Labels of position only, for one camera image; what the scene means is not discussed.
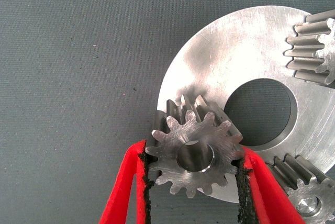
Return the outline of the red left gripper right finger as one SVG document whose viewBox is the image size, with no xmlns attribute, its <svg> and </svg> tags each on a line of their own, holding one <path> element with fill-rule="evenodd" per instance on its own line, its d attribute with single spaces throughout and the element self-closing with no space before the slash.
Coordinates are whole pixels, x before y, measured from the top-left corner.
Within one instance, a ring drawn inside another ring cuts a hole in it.
<svg viewBox="0 0 335 224">
<path fill-rule="evenodd" d="M 239 196 L 239 223 L 304 223 L 262 158 L 243 148 L 235 161 Z"/>
</svg>

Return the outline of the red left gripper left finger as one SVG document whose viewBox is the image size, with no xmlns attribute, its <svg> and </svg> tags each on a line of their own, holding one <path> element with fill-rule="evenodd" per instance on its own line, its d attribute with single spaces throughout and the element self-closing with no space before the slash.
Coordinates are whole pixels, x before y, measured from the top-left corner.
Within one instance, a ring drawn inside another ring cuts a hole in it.
<svg viewBox="0 0 335 224">
<path fill-rule="evenodd" d="M 148 178 L 146 140 L 128 148 L 99 223 L 125 223 L 133 178 L 136 177 L 137 223 L 151 223 L 149 190 L 154 182 Z"/>
</svg>

